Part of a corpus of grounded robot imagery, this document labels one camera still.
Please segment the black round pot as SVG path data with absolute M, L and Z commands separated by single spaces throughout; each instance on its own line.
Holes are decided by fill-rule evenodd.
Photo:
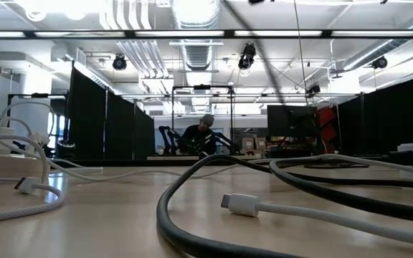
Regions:
M 75 144 L 66 140 L 58 140 L 56 143 L 56 158 L 72 160 L 75 158 Z

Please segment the red cabinet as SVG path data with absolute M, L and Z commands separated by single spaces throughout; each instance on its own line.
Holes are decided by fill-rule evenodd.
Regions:
M 318 110 L 318 124 L 326 153 L 335 153 L 339 148 L 338 117 L 336 107 Z

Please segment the person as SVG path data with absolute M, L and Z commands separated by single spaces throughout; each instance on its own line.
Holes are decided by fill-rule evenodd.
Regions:
M 186 128 L 182 136 L 178 139 L 179 146 L 186 146 L 188 143 L 201 143 L 200 153 L 213 155 L 217 152 L 214 132 L 211 127 L 214 124 L 214 116 L 211 114 L 204 115 L 198 125 L 190 125 Z

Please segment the black shelf frame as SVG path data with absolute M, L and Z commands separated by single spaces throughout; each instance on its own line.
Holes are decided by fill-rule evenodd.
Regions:
M 47 136 L 47 155 L 56 158 L 58 140 L 68 141 L 69 134 L 69 94 L 9 94 L 8 110 L 3 114 L 23 120 L 32 130 Z

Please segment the black overhead rig beam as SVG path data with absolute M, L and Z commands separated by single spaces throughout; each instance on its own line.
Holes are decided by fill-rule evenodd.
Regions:
M 0 40 L 122 40 L 122 39 L 413 39 L 413 29 L 180 29 L 180 30 L 60 30 L 2 31 Z

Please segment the black aluminium table frame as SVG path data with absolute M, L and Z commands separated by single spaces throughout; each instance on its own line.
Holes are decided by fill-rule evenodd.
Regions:
M 363 158 L 382 161 L 387 163 L 394 163 L 398 165 L 410 166 L 413 165 L 413 158 L 391 155 L 382 156 L 366 156 Z M 198 157 L 189 159 L 187 156 L 179 156 L 177 159 L 169 157 L 153 157 L 152 160 L 144 161 L 124 161 L 124 160 L 96 160 L 96 161 L 61 161 L 55 160 L 54 163 L 66 168 L 73 167 L 75 164 L 84 167 L 150 167 L 150 166 L 192 166 L 199 161 Z

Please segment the distant black rig frame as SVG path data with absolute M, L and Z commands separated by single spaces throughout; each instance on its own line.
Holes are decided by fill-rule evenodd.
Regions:
M 230 139 L 229 139 L 229 153 L 230 154 L 235 154 L 235 148 L 234 148 L 234 133 L 233 133 L 233 129 L 234 129 L 234 89 L 233 86 L 229 86 L 229 85 L 220 85 L 220 86 L 211 86 L 211 85 L 204 85 L 204 84 L 200 84 L 200 85 L 195 85 L 195 86 L 176 86 L 174 85 L 172 87 L 171 90 L 171 129 L 174 129 L 174 117 L 175 117 L 175 112 L 174 112 L 174 99 L 175 99 L 175 90 L 177 89 L 184 89 L 184 88 L 189 88 L 191 90 L 210 90 L 212 88 L 225 88 L 228 89 L 228 93 L 226 93 L 225 95 L 229 98 L 230 100 L 230 111 L 229 111 L 229 115 L 230 115 L 230 128 L 229 128 L 229 132 L 230 132 Z

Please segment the long white power strip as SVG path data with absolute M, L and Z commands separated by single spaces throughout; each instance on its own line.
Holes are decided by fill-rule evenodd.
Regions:
M 0 177 L 23 178 L 47 176 L 50 167 L 44 171 L 43 163 L 36 158 L 27 158 L 22 155 L 10 154 L 0 155 Z

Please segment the black curtain divider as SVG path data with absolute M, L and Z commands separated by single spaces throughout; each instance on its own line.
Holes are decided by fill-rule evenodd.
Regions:
M 367 93 L 338 108 L 342 154 L 382 154 L 413 143 L 413 80 Z
M 155 153 L 153 118 L 74 68 L 66 156 L 75 161 L 142 161 Z

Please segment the silver ventilation duct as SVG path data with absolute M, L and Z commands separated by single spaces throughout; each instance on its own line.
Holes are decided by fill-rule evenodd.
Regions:
M 169 0 L 177 29 L 216 29 L 219 23 L 220 0 Z M 207 70 L 212 63 L 213 46 L 182 46 L 188 70 Z

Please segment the black monitor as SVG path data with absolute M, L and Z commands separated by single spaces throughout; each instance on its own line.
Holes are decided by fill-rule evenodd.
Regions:
M 272 137 L 315 137 L 317 109 L 308 106 L 268 105 L 267 131 Z

